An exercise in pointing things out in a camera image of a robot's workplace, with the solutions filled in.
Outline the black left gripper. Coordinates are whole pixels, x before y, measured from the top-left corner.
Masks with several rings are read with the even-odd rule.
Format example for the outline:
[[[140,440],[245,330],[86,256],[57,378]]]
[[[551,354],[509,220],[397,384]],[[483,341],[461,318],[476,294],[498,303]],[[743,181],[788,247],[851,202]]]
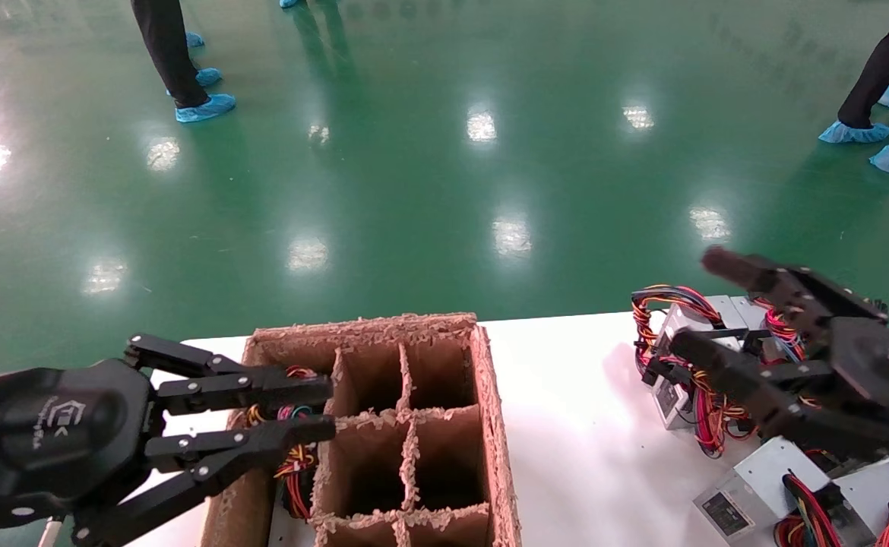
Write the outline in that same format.
[[[125,362],[0,375],[0,529],[72,514],[74,545],[125,546],[247,472],[274,470],[297,444],[336,436],[332,416],[309,416],[146,443],[157,433],[155,401],[171,416],[317,405],[332,397],[333,382],[147,334],[128,341]],[[155,389],[142,368],[178,380]],[[131,497],[151,470],[174,477]]]

